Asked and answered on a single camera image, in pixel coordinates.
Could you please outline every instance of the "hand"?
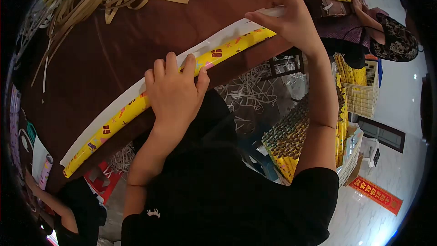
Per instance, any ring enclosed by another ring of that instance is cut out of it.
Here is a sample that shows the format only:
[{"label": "hand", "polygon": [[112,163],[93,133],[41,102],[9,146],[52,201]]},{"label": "hand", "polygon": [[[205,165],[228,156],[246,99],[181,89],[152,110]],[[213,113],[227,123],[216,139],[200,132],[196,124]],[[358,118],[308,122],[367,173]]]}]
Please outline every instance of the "hand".
[{"label": "hand", "polygon": [[33,179],[32,175],[30,174],[29,170],[26,169],[26,184],[29,186],[30,190],[35,191],[36,189],[39,189],[38,184],[36,184],[35,180]]},{"label": "hand", "polygon": [[360,0],[353,0],[352,1],[352,6],[355,9],[355,11],[363,10],[363,4],[361,4]]},{"label": "hand", "polygon": [[244,17],[273,30],[308,56],[325,51],[303,0],[267,0],[266,8],[278,5],[285,6],[283,17],[271,17],[257,12],[246,13]]},{"label": "hand", "polygon": [[181,140],[199,111],[209,77],[202,67],[194,84],[195,60],[194,55],[189,54],[183,73],[179,73],[176,54],[169,52],[165,62],[156,60],[154,69],[144,74],[146,92],[156,116],[153,129],[159,134]]}]

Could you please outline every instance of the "cardboard box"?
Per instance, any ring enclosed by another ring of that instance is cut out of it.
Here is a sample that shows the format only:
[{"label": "cardboard box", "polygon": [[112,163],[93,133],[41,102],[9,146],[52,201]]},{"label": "cardboard box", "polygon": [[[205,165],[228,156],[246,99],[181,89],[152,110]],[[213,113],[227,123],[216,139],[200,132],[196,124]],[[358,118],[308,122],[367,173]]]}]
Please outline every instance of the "cardboard box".
[{"label": "cardboard box", "polygon": [[348,186],[351,182],[353,182],[358,177],[358,172],[360,171],[361,163],[363,162],[363,153],[358,155],[357,165],[353,169],[352,173],[347,178],[347,181],[343,184],[343,186]]}]

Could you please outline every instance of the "red banner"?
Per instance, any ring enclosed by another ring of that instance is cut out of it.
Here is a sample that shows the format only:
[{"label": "red banner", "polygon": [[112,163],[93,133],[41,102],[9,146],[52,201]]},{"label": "red banner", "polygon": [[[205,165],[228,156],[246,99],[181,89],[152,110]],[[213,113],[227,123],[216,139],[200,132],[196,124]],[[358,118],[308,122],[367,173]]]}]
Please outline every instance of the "red banner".
[{"label": "red banner", "polygon": [[374,185],[370,181],[358,176],[352,183],[349,184],[350,187],[357,190],[366,197],[372,199],[377,204],[383,206],[391,213],[398,215],[399,209],[402,205],[402,200],[393,196],[384,189]]}]

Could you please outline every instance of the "plastic basket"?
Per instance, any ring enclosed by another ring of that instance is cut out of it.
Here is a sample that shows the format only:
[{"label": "plastic basket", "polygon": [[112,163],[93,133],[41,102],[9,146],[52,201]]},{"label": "plastic basket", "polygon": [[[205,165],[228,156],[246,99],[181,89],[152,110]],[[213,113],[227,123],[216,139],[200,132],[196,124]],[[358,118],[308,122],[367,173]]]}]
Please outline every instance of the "plastic basket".
[{"label": "plastic basket", "polygon": [[367,85],[341,83],[346,90],[349,112],[373,117],[379,95],[378,62],[366,61]]}]

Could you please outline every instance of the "purple wrapping paper roll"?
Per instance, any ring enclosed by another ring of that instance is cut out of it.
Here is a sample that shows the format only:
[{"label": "purple wrapping paper roll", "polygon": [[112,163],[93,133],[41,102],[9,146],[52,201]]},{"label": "purple wrapping paper roll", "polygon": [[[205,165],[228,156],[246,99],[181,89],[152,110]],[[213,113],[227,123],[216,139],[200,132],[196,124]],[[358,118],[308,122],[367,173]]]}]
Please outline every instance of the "purple wrapping paper roll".
[{"label": "purple wrapping paper roll", "polygon": [[47,154],[46,161],[44,162],[44,167],[42,168],[41,176],[39,177],[38,186],[41,190],[46,190],[46,184],[50,170],[52,170],[53,158]]}]

